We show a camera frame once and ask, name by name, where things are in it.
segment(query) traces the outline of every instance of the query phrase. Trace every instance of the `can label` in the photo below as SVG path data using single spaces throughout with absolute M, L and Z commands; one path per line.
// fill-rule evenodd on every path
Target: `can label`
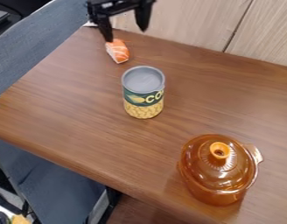
M 149 107 L 160 102 L 164 97 L 164 93 L 164 90 L 160 90 L 148 94 L 138 94 L 129 91 L 127 88 L 123 89 L 125 100 L 138 107 Z

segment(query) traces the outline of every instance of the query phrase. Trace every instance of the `wooden table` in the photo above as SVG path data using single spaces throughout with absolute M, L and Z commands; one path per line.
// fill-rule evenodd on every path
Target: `wooden table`
M 131 51 L 117 65 L 97 30 L 80 28 L 0 97 L 0 138 L 191 223 L 287 223 L 287 67 L 116 31 Z M 166 75 L 164 111 L 123 109 L 121 75 Z M 191 137 L 255 144 L 265 161 L 241 204 L 198 202 L 176 170 Z

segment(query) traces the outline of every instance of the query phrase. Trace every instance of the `can lid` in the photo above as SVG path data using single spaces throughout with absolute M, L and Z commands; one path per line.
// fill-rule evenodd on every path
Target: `can lid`
M 132 92 L 145 94 L 162 90 L 165 85 L 165 76 L 155 67 L 135 66 L 124 73 L 122 84 Z

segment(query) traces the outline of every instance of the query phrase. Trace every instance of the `chair backrest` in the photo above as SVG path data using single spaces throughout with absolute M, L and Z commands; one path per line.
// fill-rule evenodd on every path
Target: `chair backrest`
M 0 36 L 0 94 L 87 21 L 85 0 L 54 0 Z

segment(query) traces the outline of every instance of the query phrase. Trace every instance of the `black cable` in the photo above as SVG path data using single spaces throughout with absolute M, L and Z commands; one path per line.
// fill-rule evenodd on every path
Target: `black cable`
M 20 19 L 22 19 L 24 17 L 21 12 L 19 12 L 18 10 L 10 7 L 9 5 L 6 5 L 4 3 L 0 3 L 0 5 L 5 7 L 5 8 L 7 8 L 7 9 L 9 9 L 9 10 L 11 10 L 11 11 L 15 11 L 21 17 Z

